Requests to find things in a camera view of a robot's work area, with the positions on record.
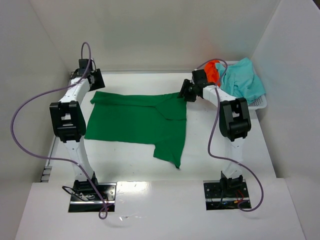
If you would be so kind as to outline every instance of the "orange cloth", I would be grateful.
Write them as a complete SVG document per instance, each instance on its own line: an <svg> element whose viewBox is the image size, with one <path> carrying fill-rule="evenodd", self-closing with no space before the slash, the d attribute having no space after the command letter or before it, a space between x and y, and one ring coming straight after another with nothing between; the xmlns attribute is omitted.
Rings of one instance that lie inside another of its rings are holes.
<svg viewBox="0 0 320 240"><path fill-rule="evenodd" d="M216 63L219 64L220 61L218 60L210 61L204 67L204 71L206 74L206 78L208 79L208 83L217 83L217 81L219 80L219 72L216 69Z"/></svg>

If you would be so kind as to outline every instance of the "wall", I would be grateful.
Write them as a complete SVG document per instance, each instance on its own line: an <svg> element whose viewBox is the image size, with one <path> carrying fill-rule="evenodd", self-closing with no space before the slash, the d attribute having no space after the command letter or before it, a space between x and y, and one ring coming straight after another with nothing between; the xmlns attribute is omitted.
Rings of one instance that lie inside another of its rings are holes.
<svg viewBox="0 0 320 240"><path fill-rule="evenodd" d="M0 239L11 240L45 164L14 144L11 117L36 93L66 85L68 72L28 1L0 1L0 43ZM18 115L16 133L29 150L48 155L53 139L48 106L59 95L42 97Z"/></svg>
<svg viewBox="0 0 320 240"><path fill-rule="evenodd" d="M312 0L282 0L252 57L267 92L263 135L308 240L320 239L319 24Z"/></svg>
<svg viewBox="0 0 320 240"><path fill-rule="evenodd" d="M251 56L279 0L30 0L68 70L86 40L98 66L191 70Z"/></svg>

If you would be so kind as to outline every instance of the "teal cloth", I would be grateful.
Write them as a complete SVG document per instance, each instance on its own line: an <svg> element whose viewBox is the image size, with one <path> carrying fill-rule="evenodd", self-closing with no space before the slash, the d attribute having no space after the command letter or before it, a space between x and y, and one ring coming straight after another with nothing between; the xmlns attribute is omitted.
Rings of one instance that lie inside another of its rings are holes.
<svg viewBox="0 0 320 240"><path fill-rule="evenodd" d="M225 67L221 63L215 64L219 75L223 74ZM244 97L248 104L253 103L265 94L265 88L254 72L254 66L249 58L240 60L237 64L228 66L221 79L221 89L236 98Z"/></svg>

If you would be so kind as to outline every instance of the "folded fabric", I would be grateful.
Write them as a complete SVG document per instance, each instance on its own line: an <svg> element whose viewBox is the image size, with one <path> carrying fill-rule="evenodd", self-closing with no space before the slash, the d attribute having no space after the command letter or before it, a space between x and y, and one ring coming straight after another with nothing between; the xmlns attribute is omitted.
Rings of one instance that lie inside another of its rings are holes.
<svg viewBox="0 0 320 240"><path fill-rule="evenodd" d="M155 158L177 168L186 138L186 102L179 93L119 95L97 91L85 139L154 144Z"/></svg>
<svg viewBox="0 0 320 240"><path fill-rule="evenodd" d="M221 63L216 63L215 67L221 76L225 67ZM253 63L248 58L228 66L221 79L221 89L236 98L244 97L248 104L266 93L260 78L254 72Z"/></svg>

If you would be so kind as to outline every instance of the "purple cable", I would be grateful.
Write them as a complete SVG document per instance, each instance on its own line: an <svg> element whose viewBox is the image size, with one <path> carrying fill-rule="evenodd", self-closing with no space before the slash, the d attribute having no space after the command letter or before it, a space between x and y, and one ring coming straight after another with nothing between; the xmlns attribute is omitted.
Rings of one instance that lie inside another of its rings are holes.
<svg viewBox="0 0 320 240"><path fill-rule="evenodd" d="M254 210L256 210L257 208L260 207L260 205L262 204L263 200L264 200L264 188L262 187L262 184L259 180L259 178L257 177L257 175L250 169L248 168L247 166L243 165L242 163L236 161L236 160L233 160L231 158L228 158L228 157L223 157L223 156L215 156L211 153L211 150L210 150L210 147L211 147L211 142L212 142L212 138L214 136L214 132L215 132L215 129L216 129L216 126L217 126L217 122L218 122L218 118L219 118L219 112L220 112L220 96L219 96L219 93L218 93L218 90L217 88L215 87L215 92L216 92L216 97L217 97L217 100L218 100L218 106L217 106L217 111L216 111L216 116L215 116L215 119L214 119L214 124L213 124L213 127L212 127L212 130L211 130L211 134L210 134L210 138L209 138L209 142L208 142L208 154L215 158L215 159L222 159L222 160L227 160L227 161L230 161L232 163L235 163L235 164L238 164L239 166L247 169L253 176L254 178L256 179L256 181L258 182L259 186L260 186L260 189L261 189L261 199L259 201L259 203L257 204L257 206L255 206L254 208L252 209L243 209L240 207L240 205L244 202L248 202L248 200L245 200L245 201L241 201L237 204L237 207L243 211L243 212L253 212Z"/></svg>
<svg viewBox="0 0 320 240"><path fill-rule="evenodd" d="M88 179L89 183L91 184L93 190L96 192L96 194L98 195L98 197L100 198L100 200L102 201L102 205L103 207L100 209L99 211L99 218L100 219L106 219L107 216L108 216L108 206L110 206L111 204L107 204L105 203L105 200L104 198L102 197L102 195L100 194L100 192L98 191L97 187L95 186L95 184L92 182L91 178L89 177L88 173L86 172L86 170L81 166L79 165L76 161L73 161L71 159L67 159L67 158L60 158L60 157L47 157L47 156L41 156L41 155L38 155L38 154L35 154L33 152L30 152L28 149L26 149L25 147L23 147L20 142L18 141L16 135L15 135L15 131L14 131L14 124L15 124L15 120L16 120L16 117L18 115L18 113L20 112L20 110L25 106L27 105L28 103L30 103L32 100L34 99L37 99L43 95L46 95L46 94L50 94L50 93L54 93L54 92L58 92L58 91L61 91L61 90L65 90L65 89L69 89L69 88L72 88L74 86L76 86L77 84L79 84L88 74L88 71L89 71L89 67L90 67L90 63L91 63L91 48L90 48L90 45L89 43L87 43L86 41L82 44L81 46L81 58L83 58L83 49L84 49L84 46L87 45L88 47L88 50L89 50L89 61L88 61L88 64L85 68L85 71L83 73L83 75L81 76L81 78L75 83L75 84L72 84L72 85L69 85L69 86L64 86L64 87L61 87L61 88L57 88L57 89L54 89L54 90L50 90L50 91L46 91L46 92L43 92L43 93L40 93L36 96L33 96L32 98L28 99L27 101L25 101L24 103L21 104L21 106L18 107L18 109L15 111L15 113L13 114L12 116L12 119L11 119L11 125L10 125L10 131L11 131L11 136L15 142L15 144L17 144L17 146L22 150L24 151L26 154L29 154L30 156L33 156L35 158L38 158L38 159L44 159L44 160L60 160L60 161L65 161L65 162L70 162L70 163L73 163L75 165L77 165L81 171L83 172L83 174L85 175L85 177Z"/></svg>

